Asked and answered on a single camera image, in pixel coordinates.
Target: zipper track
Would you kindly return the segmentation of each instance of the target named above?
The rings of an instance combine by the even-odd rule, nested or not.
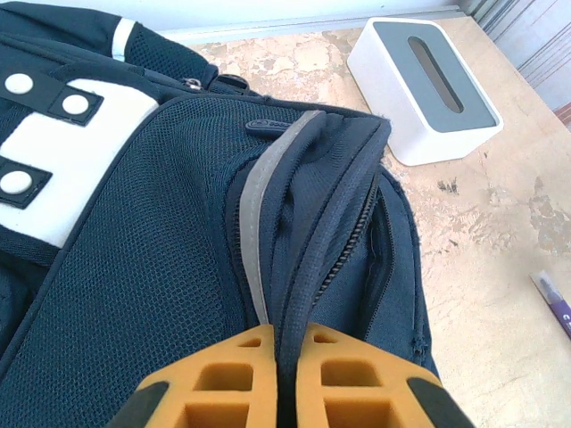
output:
[[[367,229],[368,223],[371,219],[370,213],[375,205],[375,201],[377,200],[377,184],[378,184],[378,174],[375,174],[373,178],[373,182],[371,183],[371,187],[368,190],[367,198],[365,199],[365,203],[363,203],[363,208],[360,211],[359,217],[357,218],[357,222],[355,223],[355,227],[351,231],[349,235],[349,239],[347,243],[343,247],[341,254],[337,258],[335,264],[331,267],[325,280],[319,287],[318,291],[315,294],[315,298],[313,299],[312,307],[318,303],[319,299],[326,291],[326,289],[331,285],[343,265],[349,260],[351,255],[353,254],[357,244],[360,241],[360,238],[363,236],[364,231]]]
[[[365,332],[365,335],[363,336],[363,340],[366,340],[368,338],[368,335],[371,332],[371,320],[374,319],[379,311],[379,303],[381,302],[381,300],[383,299],[383,297],[386,294],[386,289],[388,288],[388,284],[391,282],[391,279],[393,278],[393,273],[394,273],[394,268],[396,266],[396,260],[394,257],[394,238],[393,238],[393,224],[391,223],[391,219],[389,219],[389,216],[386,214],[388,212],[387,208],[386,208],[386,199],[383,196],[383,192],[381,190],[378,191],[379,193],[379,201],[381,202],[381,208],[382,208],[382,213],[385,214],[383,220],[385,221],[386,224],[386,239],[389,242],[389,254],[388,257],[391,258],[390,260],[390,265],[389,268],[387,270],[387,274],[385,277],[385,280],[383,281],[382,287],[380,288],[380,292],[378,294],[378,296],[375,296],[373,299],[371,299],[369,301],[367,310],[366,310],[366,314],[368,314],[372,308],[375,308],[375,310],[373,311],[372,314],[368,315],[367,317],[364,317],[364,319],[368,320],[368,327],[367,330]]]

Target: wall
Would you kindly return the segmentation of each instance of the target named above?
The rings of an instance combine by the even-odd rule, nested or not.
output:
[[[456,4],[454,0],[40,0],[32,3],[97,8],[159,30],[221,27],[246,22],[406,11]]]
[[[478,23],[571,130],[571,2],[491,2]]]

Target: gray reflective strip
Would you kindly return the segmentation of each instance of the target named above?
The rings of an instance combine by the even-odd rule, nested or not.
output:
[[[240,251],[242,263],[250,285],[253,306],[260,324],[267,324],[268,309],[264,298],[260,271],[260,214],[269,180],[287,148],[300,131],[320,111],[306,111],[284,134],[279,137],[254,164],[240,196]]]

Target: countertop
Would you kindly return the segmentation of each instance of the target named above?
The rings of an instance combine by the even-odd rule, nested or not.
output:
[[[505,128],[463,160],[383,159],[418,222],[434,358],[477,426],[569,426],[571,342],[529,274],[546,269],[571,300],[571,134],[470,18],[438,23]],[[191,47],[259,93],[367,111],[345,65],[359,34]]]

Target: zipper pull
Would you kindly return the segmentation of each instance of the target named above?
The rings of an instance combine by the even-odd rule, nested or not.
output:
[[[246,123],[246,133],[250,136],[275,140],[291,127],[291,123],[269,119],[256,119]]]
[[[203,84],[197,78],[182,78],[182,84],[194,89],[195,91],[203,90]]]

